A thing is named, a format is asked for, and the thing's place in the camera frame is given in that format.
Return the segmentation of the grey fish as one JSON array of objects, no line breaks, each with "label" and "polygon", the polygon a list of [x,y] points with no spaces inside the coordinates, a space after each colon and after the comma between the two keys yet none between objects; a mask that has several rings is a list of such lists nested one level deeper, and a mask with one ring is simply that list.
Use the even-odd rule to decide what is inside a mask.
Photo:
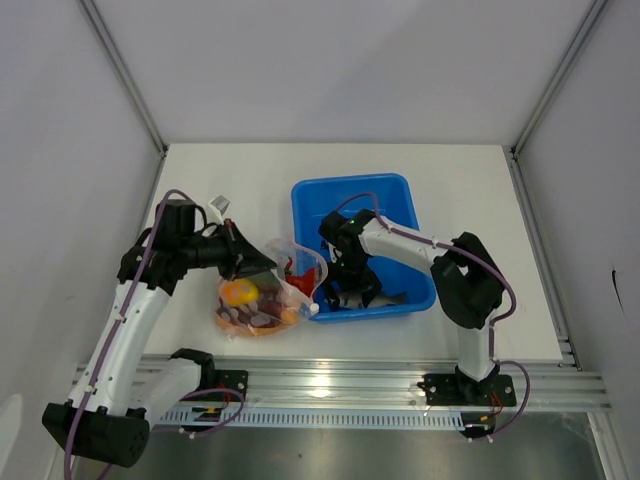
[{"label": "grey fish", "polygon": [[337,298],[329,302],[329,307],[332,311],[340,309],[361,310],[404,305],[407,300],[408,294],[406,292],[396,295],[387,295],[381,292],[368,302],[365,301],[361,293],[339,292]]}]

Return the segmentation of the green cucumber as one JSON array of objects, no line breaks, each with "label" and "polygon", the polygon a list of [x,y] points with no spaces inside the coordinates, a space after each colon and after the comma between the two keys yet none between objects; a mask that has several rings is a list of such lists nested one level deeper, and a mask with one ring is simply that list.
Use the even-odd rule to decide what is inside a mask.
[{"label": "green cucumber", "polygon": [[278,289],[280,287],[279,278],[271,270],[245,276],[243,280],[250,281],[259,290]]}]

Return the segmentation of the yellow mango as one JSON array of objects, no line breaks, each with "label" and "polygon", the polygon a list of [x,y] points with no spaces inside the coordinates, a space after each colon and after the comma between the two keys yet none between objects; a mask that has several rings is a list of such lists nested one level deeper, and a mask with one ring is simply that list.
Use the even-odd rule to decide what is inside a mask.
[{"label": "yellow mango", "polygon": [[257,302],[260,291],[252,281],[242,278],[223,282],[219,287],[219,296],[228,306],[238,307]]}]

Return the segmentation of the clear pink-dotted zip bag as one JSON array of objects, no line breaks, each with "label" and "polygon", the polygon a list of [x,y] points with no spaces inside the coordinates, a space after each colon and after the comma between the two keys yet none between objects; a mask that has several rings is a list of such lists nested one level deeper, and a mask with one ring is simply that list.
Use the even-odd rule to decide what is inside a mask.
[{"label": "clear pink-dotted zip bag", "polygon": [[312,319],[320,311],[314,294],[328,276],[324,258],[281,238],[270,240],[265,250],[275,262],[273,269],[219,282],[214,322],[228,336],[273,335]]}]

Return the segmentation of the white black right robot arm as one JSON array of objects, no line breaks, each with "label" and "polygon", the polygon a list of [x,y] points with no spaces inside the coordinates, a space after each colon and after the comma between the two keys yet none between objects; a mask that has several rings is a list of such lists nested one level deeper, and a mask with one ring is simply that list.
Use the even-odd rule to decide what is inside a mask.
[{"label": "white black right robot arm", "polygon": [[491,394],[499,366],[493,360],[489,318],[501,306],[507,287],[477,236],[465,232],[451,244],[442,244],[369,209],[351,218],[334,210],[321,220],[318,233],[332,254],[323,285],[332,310],[346,308],[348,297],[367,309],[384,294],[369,266],[374,257],[428,275],[444,314],[457,327],[458,395],[475,404]]}]

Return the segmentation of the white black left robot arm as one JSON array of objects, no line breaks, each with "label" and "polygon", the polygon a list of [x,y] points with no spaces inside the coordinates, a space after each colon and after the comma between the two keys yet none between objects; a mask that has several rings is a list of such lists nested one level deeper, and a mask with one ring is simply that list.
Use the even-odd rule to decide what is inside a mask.
[{"label": "white black left robot arm", "polygon": [[42,415],[64,452],[65,478],[75,458],[133,466],[158,420],[181,400],[244,400],[241,392],[220,387],[211,354],[189,348],[172,354],[145,387],[133,388],[150,334],[189,271],[215,268],[222,279],[236,280],[276,267],[230,219],[196,228],[203,213],[186,194],[169,191],[152,226],[122,257],[110,315],[81,378],[64,402],[48,404]]}]

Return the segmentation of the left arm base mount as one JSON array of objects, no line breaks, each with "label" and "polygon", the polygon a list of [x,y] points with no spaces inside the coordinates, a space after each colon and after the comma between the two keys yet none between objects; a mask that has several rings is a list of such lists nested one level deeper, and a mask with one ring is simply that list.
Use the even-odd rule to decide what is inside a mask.
[{"label": "left arm base mount", "polygon": [[195,391],[181,398],[181,401],[239,402],[239,395],[246,396],[249,372],[239,369],[217,370],[204,380]]}]

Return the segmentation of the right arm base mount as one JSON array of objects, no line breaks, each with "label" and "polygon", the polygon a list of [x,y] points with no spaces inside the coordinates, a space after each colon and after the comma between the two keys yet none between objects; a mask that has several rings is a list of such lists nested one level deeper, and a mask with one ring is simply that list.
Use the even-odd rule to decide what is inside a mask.
[{"label": "right arm base mount", "polygon": [[430,406],[491,407],[497,405],[515,407],[517,398],[512,378],[494,374],[476,381],[461,373],[425,374],[417,383]]}]

